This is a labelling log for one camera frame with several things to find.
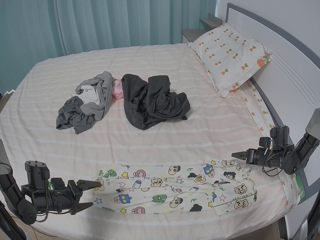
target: cartoon print pajamas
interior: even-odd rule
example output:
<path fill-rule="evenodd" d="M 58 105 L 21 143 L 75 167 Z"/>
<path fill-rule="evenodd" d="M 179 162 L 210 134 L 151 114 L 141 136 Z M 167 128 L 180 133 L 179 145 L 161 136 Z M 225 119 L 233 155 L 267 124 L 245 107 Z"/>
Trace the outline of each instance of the cartoon print pajamas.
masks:
<path fill-rule="evenodd" d="M 257 200 L 250 168 L 206 157 L 202 165 L 129 166 L 100 170 L 95 206 L 111 212 L 165 214 L 214 209 L 217 215 Z"/>

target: bed sheet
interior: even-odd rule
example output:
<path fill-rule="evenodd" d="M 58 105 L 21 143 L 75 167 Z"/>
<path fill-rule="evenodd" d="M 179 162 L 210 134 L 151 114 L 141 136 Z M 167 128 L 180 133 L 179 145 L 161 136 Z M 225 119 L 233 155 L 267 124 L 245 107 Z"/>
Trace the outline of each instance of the bed sheet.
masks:
<path fill-rule="evenodd" d="M 171 91 L 185 92 L 188 120 L 162 122 L 141 131 L 127 121 L 123 100 L 112 100 L 109 112 L 79 135 L 58 131 L 59 108 L 84 79 L 109 71 L 140 77 L 168 75 Z M 4 142 L 17 184 L 27 183 L 24 162 L 45 162 L 51 177 L 91 180 L 101 165 L 197 164 L 206 156 L 230 159 L 232 152 L 257 148 L 262 136 L 240 91 L 220 97 L 206 69 L 187 44 L 90 51 L 36 64 L 18 86 L 0 115 Z M 256 204 L 221 216 L 214 211 L 167 214 L 122 214 L 91 207 L 71 215 L 50 214 L 34 226 L 66 239 L 228 239 L 267 226 L 290 211 L 279 177 L 252 166 Z M 297 195 L 294 189 L 292 196 Z M 92 200 L 93 191 L 82 202 Z"/>

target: pillow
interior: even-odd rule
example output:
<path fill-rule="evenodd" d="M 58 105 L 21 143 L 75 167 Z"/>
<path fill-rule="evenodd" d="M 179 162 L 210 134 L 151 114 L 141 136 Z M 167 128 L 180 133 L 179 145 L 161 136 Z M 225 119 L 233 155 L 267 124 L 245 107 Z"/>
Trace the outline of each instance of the pillow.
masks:
<path fill-rule="evenodd" d="M 198 37 L 190 47 L 198 54 L 218 94 L 246 82 L 271 60 L 271 54 L 256 40 L 225 23 Z"/>

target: curtain fold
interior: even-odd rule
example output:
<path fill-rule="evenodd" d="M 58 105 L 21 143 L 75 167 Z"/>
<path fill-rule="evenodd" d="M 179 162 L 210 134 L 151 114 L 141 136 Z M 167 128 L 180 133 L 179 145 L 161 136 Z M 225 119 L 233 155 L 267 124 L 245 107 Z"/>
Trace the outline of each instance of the curtain fold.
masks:
<path fill-rule="evenodd" d="M 204 28 L 216 0 L 0 0 L 0 91 L 40 61 L 126 46 L 175 44 Z"/>

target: white wall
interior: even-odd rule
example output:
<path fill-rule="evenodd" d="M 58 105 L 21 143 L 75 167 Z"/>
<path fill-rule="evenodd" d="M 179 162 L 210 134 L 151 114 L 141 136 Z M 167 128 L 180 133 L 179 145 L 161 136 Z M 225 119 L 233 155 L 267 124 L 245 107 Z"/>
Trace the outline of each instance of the white wall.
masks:
<path fill-rule="evenodd" d="M 320 0 L 217 0 L 216 16 L 226 19 L 233 3 L 280 26 L 320 57 Z M 316 195 L 286 215 L 288 237 L 293 237 Z"/>

